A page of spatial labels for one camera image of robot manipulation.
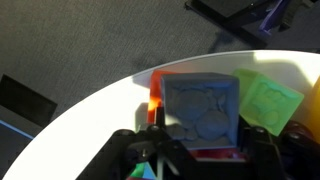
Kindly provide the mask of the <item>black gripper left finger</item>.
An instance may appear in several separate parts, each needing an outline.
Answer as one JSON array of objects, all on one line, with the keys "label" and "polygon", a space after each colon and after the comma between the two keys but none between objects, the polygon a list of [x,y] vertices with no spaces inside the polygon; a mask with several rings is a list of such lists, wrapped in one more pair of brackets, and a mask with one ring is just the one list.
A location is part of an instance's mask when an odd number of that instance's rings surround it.
[{"label": "black gripper left finger", "polygon": [[155,124],[160,128],[164,127],[164,108],[163,107],[157,107],[155,110]]}]

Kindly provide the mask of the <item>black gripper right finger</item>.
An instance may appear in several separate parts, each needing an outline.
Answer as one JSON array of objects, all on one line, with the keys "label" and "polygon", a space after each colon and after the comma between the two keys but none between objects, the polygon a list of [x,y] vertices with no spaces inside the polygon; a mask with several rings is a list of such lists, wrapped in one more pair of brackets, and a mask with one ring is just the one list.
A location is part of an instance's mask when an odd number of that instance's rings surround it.
[{"label": "black gripper right finger", "polygon": [[244,144],[249,129],[250,125],[243,119],[242,116],[239,116],[237,135],[237,145],[239,147],[241,147]]}]

